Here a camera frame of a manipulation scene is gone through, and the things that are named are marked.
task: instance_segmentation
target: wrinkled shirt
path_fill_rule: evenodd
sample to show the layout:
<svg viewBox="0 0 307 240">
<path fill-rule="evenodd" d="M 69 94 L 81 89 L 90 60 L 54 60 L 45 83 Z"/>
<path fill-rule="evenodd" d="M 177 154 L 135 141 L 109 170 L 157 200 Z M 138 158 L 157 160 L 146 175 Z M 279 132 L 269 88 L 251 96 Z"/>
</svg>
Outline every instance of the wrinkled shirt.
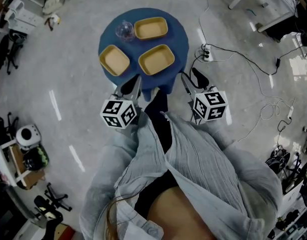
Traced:
<svg viewBox="0 0 307 240">
<path fill-rule="evenodd" d="M 163 229 L 138 214 L 135 204 L 140 191 L 167 170 L 217 239 L 265 239 L 283 196 L 275 173 L 236 143 L 226 146 L 217 123 L 195 125 L 165 116 L 172 135 L 166 154 L 144 112 L 137 126 L 117 132 L 103 148 L 80 216 L 85 239 L 106 239 L 107 205 L 116 198 L 110 220 L 120 240 L 161 240 Z"/>
</svg>

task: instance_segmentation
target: extension cord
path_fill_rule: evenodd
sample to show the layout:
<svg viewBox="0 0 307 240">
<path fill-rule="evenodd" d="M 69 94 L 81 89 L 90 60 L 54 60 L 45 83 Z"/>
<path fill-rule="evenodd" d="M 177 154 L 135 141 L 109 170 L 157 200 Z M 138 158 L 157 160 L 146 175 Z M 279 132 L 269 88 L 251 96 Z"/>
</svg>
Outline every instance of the extension cord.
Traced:
<svg viewBox="0 0 307 240">
<path fill-rule="evenodd" d="M 294 112 L 294 107 L 291 106 L 291 107 L 290 107 L 290 110 L 289 110 L 289 113 L 288 113 L 288 115 L 287 115 L 287 118 L 288 118 L 289 120 L 291 120 L 293 112 Z"/>
<path fill-rule="evenodd" d="M 201 48 L 202 48 L 203 54 L 204 54 L 202 59 L 205 62 L 212 62 L 212 61 L 214 61 L 214 57 L 212 55 L 212 47 L 211 47 L 211 45 L 203 44 Z"/>
</svg>

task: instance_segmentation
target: tile floor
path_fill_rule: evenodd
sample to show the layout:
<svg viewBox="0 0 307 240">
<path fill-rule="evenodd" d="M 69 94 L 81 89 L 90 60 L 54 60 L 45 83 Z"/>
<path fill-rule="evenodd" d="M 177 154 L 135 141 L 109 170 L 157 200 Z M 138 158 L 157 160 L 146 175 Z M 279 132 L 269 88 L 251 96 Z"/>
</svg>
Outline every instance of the tile floor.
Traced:
<svg viewBox="0 0 307 240">
<path fill-rule="evenodd" d="M 201 18 L 201 25 L 209 43 L 239 50 L 255 61 L 263 70 L 275 71 L 277 57 L 295 48 L 292 35 L 280 44 L 258 33 L 254 25 L 265 23 L 284 12 L 273 0 L 243 0 L 234 10 L 232 0 L 208 0 L 209 10 Z M 269 6 L 260 5 L 268 2 Z M 141 7 L 164 10 L 184 26 L 189 39 L 186 71 L 194 59 L 195 50 L 202 44 L 199 35 L 199 16 L 207 6 L 206 0 L 67 0 L 59 10 L 59 26 L 50 32 L 40 26 L 27 39 L 19 54 L 19 69 L 7 75 L 0 73 L 0 116 L 8 111 L 20 117 L 20 126 L 35 123 L 42 135 L 42 143 L 50 157 L 46 181 L 59 193 L 69 195 L 72 212 L 62 211 L 64 222 L 79 230 L 78 214 L 91 179 L 101 163 L 101 147 L 111 137 L 99 116 L 103 100 L 113 91 L 98 60 L 99 38 L 110 21 L 119 14 Z M 232 53 L 213 49 L 217 60 L 225 60 Z M 223 124 L 230 135 L 239 140 L 255 126 L 261 108 L 276 103 L 277 98 L 260 92 L 258 79 L 245 59 L 234 55 L 230 60 L 195 66 L 203 71 L 229 101 Z M 295 98 L 292 123 L 282 133 L 279 143 L 290 152 L 299 151 L 305 142 L 302 126 L 307 125 L 307 60 L 295 51 L 283 58 L 279 71 L 270 79 L 256 69 L 263 92 L 289 101 Z M 61 120 L 53 108 L 50 93 L 57 101 Z M 168 96 L 169 108 L 184 119 L 191 117 L 187 96 L 179 77 Z M 239 145 L 265 160 L 277 143 L 277 125 L 285 119 L 289 108 L 280 103 L 280 115 L 261 120 L 255 130 Z M 267 107 L 263 116 L 269 117 Z M 79 156 L 82 167 L 75 161 L 70 147 Z M 45 189 L 40 182 L 30 191 L 19 189 L 25 203 L 33 208 L 33 199 Z"/>
</svg>

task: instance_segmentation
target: wooden tray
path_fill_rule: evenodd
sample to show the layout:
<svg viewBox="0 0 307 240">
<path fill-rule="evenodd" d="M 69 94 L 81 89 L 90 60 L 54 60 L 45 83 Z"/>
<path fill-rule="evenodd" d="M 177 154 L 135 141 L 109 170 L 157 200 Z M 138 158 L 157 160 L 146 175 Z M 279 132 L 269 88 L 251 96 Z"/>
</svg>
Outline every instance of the wooden tray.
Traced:
<svg viewBox="0 0 307 240">
<path fill-rule="evenodd" d="M 138 62 L 143 72 L 152 76 L 174 63 L 175 56 L 167 45 L 160 44 L 143 53 Z"/>
<path fill-rule="evenodd" d="M 168 32 L 167 21 L 163 17 L 145 18 L 134 24 L 134 32 L 140 40 L 163 37 Z"/>
<path fill-rule="evenodd" d="M 110 44 L 99 55 L 101 65 L 113 76 L 120 76 L 129 67 L 129 58 L 117 46 Z"/>
</svg>

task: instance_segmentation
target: shelf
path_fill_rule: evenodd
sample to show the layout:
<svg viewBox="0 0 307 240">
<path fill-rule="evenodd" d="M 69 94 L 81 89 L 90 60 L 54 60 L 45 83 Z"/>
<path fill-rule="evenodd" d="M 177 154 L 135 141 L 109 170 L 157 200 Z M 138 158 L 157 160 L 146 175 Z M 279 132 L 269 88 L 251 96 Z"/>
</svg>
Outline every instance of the shelf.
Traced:
<svg viewBox="0 0 307 240">
<path fill-rule="evenodd" d="M 290 228 L 297 222 L 297 220 L 299 220 L 299 218 L 300 218 L 306 211 L 307 211 L 307 207 L 304 207 L 303 210 L 300 211 L 298 217 L 297 217 L 293 222 L 291 222 L 285 230 L 281 231 L 281 230 L 279 230 L 278 228 L 275 227 L 275 228 L 273 229 L 273 231 L 274 231 L 274 234 L 275 234 L 276 236 L 274 237 L 273 240 L 277 240 L 277 239 L 280 238 L 284 233 L 286 233 L 286 231 L 287 231 L 288 229 L 290 229 Z"/>
</svg>

